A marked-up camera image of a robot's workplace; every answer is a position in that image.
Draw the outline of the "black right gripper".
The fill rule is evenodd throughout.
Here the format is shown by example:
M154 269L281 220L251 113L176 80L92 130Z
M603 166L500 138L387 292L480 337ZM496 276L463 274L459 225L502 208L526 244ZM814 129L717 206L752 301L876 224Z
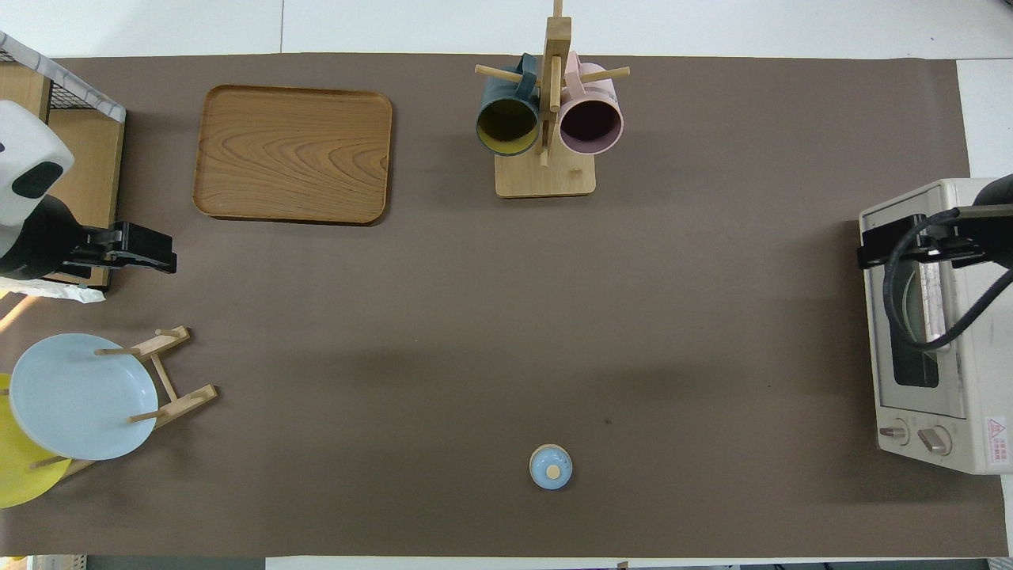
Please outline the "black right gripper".
M951 262L958 269L992 262L1012 267L1012 176L997 178L978 192L973 205L951 208L937 215L934 226L944 228L942 237L931 238L935 253L929 262ZM876 225L861 232L859 269L867 270L885 264L897 243L925 214L914 214Z

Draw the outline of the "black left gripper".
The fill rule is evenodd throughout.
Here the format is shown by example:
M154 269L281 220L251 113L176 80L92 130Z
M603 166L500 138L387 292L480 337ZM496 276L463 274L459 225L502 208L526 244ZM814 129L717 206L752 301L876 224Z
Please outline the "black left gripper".
M108 259L103 245L90 242L90 238L105 231L80 224L60 199L44 197L3 253L1 275L13 280L37 280L51 274L88 279L93 268L120 269L126 264L176 273L177 255L170 235L116 222L119 237L113 260Z

